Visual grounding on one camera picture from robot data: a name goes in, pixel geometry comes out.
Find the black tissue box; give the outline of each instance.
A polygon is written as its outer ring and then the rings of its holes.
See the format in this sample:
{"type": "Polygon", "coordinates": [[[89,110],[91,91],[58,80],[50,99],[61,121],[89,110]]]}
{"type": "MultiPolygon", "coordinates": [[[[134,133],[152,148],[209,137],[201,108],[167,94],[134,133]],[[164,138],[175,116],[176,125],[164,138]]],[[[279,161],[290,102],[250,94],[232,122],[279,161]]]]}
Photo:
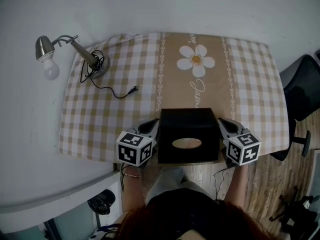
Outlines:
{"type": "Polygon", "coordinates": [[[158,163],[189,164],[218,160],[220,128],[211,108],[162,109],[158,131],[158,163]],[[201,141],[194,148],[178,148],[173,142],[184,138],[201,141]]]}

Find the light bulb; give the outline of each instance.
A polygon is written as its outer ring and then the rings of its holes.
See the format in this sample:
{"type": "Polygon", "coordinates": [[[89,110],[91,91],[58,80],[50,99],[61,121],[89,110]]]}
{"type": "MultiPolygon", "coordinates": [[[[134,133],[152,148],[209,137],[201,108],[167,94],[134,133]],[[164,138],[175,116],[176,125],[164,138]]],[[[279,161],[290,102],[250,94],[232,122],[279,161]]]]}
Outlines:
{"type": "Polygon", "coordinates": [[[43,62],[44,65],[44,77],[47,80],[55,80],[58,75],[59,75],[59,67],[58,65],[54,62],[52,58],[48,58],[43,62]]]}

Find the grey pants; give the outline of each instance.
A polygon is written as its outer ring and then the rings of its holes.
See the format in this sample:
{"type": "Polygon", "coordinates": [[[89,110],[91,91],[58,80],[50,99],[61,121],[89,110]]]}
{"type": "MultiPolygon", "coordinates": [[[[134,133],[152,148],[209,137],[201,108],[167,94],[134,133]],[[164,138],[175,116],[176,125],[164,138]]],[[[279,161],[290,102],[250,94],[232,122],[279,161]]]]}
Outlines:
{"type": "Polygon", "coordinates": [[[205,190],[192,181],[185,181],[181,183],[184,177],[184,170],[177,167],[163,167],[158,178],[146,196],[145,203],[148,204],[150,200],[166,191],[177,189],[189,189],[198,191],[212,198],[205,190]]]}

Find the desk lamp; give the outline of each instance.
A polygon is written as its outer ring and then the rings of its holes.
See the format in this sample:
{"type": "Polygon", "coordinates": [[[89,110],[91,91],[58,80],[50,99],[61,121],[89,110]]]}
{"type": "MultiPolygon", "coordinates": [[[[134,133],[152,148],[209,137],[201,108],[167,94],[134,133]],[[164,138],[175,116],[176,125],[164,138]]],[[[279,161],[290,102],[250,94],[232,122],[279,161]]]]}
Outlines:
{"type": "Polygon", "coordinates": [[[73,46],[73,48],[81,55],[81,57],[84,58],[88,73],[88,75],[86,75],[86,79],[99,79],[107,72],[110,66],[110,60],[108,56],[104,56],[103,53],[99,50],[89,53],[79,43],[77,43],[75,39],[80,41],[77,35],[72,37],[66,34],[59,36],[52,42],[45,35],[40,36],[36,40],[35,57],[38,61],[43,63],[44,77],[47,80],[55,80],[59,75],[59,67],[53,61],[52,57],[55,52],[54,45],[59,44],[59,46],[61,47],[61,41],[65,42],[66,44],[70,43],[73,46]]]}

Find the lamp arm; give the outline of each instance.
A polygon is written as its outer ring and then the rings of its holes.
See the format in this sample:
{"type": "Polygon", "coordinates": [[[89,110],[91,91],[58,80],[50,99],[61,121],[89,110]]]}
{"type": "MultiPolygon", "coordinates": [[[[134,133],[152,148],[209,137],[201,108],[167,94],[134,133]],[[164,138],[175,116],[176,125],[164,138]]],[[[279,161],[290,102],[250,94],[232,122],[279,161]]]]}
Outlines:
{"type": "Polygon", "coordinates": [[[73,48],[81,55],[82,58],[88,63],[90,68],[94,68],[97,65],[98,59],[92,56],[85,48],[83,48],[80,44],[78,44],[75,39],[80,41],[78,35],[75,35],[74,37],[70,35],[60,35],[57,39],[53,40],[52,44],[56,45],[57,43],[61,47],[60,41],[64,41],[66,44],[71,43],[73,48]]]}

